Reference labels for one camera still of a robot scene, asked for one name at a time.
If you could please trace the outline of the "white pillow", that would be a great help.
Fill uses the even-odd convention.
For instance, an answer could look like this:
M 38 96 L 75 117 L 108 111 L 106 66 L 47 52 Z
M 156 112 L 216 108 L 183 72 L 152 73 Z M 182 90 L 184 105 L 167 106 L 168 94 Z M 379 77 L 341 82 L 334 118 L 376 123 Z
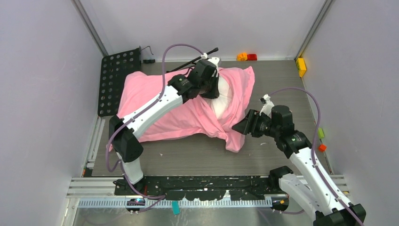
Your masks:
M 226 79 L 224 79 L 222 76 L 219 76 L 218 91 L 219 97 L 215 99 L 209 99 L 207 100 L 207 103 L 215 114 L 216 118 L 219 120 L 222 118 L 232 100 L 232 89 Z

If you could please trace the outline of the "pink pillowcase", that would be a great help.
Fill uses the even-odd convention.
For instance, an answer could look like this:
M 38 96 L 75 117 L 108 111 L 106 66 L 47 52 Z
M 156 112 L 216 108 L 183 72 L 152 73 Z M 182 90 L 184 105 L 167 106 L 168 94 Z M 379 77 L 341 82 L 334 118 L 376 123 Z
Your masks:
M 252 67 L 221 68 L 215 99 L 197 96 L 183 101 L 164 83 L 186 70 L 162 75 L 134 72 L 125 79 L 117 116 L 135 131 L 140 142 L 178 139 L 205 134 L 226 142 L 225 148 L 238 152 L 245 137 L 232 129 L 240 122 L 249 105 L 255 83 Z

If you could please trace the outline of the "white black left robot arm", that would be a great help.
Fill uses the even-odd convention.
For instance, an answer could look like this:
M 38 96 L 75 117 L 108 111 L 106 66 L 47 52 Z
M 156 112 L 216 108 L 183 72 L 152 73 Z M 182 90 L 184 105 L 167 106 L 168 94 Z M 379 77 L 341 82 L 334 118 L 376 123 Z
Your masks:
M 110 119 L 109 147 L 112 147 L 123 169 L 126 189 L 133 195 L 144 190 L 144 173 L 140 156 L 144 151 L 139 138 L 145 131 L 171 110 L 197 96 L 217 98 L 221 59 L 199 60 L 188 73 L 177 74 L 164 82 L 161 92 L 132 113 Z

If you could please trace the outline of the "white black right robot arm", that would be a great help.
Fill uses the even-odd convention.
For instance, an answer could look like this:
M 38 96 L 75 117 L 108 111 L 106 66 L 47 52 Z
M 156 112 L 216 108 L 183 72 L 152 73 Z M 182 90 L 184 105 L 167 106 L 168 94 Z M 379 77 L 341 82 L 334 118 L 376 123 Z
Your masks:
M 307 185 L 287 167 L 269 173 L 269 188 L 290 195 L 313 220 L 315 226 L 362 226 L 366 210 L 353 204 L 312 153 L 306 135 L 295 129 L 293 116 L 285 105 L 271 108 L 271 115 L 251 109 L 232 129 L 253 137 L 272 137 L 277 148 L 297 167 Z

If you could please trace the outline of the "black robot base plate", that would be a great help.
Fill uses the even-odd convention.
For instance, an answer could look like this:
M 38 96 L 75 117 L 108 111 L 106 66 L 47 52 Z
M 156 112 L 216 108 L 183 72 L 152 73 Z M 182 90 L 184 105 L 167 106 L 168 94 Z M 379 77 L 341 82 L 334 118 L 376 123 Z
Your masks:
M 133 185 L 139 195 L 151 199 L 219 201 L 228 195 L 233 201 L 262 200 L 286 194 L 262 176 L 145 176 Z

